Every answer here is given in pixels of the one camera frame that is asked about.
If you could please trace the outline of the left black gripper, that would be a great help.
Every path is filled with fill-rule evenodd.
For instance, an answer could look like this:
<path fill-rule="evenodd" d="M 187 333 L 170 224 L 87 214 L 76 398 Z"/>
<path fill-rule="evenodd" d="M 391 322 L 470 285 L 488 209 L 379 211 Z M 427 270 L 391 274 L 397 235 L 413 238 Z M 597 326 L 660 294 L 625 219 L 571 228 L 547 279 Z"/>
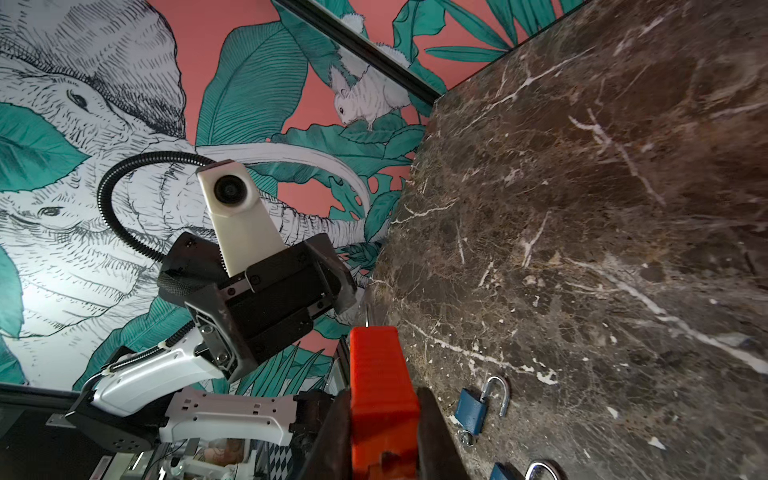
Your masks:
<path fill-rule="evenodd" d="M 234 382 L 307 335 L 329 310 L 356 303 L 357 284 L 325 234 L 228 275 L 219 247 L 182 234 L 162 262 L 160 297 L 186 308 L 207 357 Z"/>

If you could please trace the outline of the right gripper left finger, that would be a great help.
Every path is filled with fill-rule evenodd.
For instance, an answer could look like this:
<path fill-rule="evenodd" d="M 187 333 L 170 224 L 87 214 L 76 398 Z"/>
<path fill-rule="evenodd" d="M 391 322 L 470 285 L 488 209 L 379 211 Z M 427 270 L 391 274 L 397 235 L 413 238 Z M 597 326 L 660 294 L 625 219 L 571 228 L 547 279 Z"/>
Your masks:
<path fill-rule="evenodd" d="M 313 449 L 298 474 L 301 480 L 352 479 L 351 392 L 343 390 L 330 406 Z"/>

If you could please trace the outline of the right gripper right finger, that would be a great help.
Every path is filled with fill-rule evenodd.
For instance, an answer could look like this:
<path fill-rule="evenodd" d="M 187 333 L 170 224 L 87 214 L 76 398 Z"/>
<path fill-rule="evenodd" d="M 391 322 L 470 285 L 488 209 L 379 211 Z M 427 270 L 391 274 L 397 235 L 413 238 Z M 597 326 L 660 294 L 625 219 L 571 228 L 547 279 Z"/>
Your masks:
<path fill-rule="evenodd" d="M 427 387 L 419 387 L 416 393 L 420 404 L 417 432 L 419 478 L 469 480 L 436 397 Z"/>

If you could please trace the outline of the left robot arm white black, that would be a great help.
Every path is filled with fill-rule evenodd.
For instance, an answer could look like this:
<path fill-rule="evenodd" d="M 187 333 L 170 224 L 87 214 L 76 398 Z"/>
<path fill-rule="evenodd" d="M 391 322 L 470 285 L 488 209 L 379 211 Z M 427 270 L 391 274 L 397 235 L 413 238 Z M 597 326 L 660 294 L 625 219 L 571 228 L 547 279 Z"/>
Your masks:
<path fill-rule="evenodd" d="M 190 321 L 145 351 L 117 350 L 67 412 L 75 428 L 105 449 L 136 454 L 195 438 L 286 447 L 317 436 L 331 394 L 249 398 L 203 391 L 199 383 L 244 378 L 295 345 L 318 317 L 354 304 L 355 283 L 327 235 L 229 275 L 215 243 L 185 233 L 162 261 L 158 284 Z"/>

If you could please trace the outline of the red padlock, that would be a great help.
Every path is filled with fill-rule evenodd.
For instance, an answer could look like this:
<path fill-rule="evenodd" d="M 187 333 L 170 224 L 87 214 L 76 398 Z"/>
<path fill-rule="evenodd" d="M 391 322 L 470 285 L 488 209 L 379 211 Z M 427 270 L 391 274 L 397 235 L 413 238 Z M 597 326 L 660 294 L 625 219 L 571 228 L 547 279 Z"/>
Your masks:
<path fill-rule="evenodd" d="M 354 328 L 350 354 L 353 477 L 417 478 L 420 405 L 397 329 Z"/>

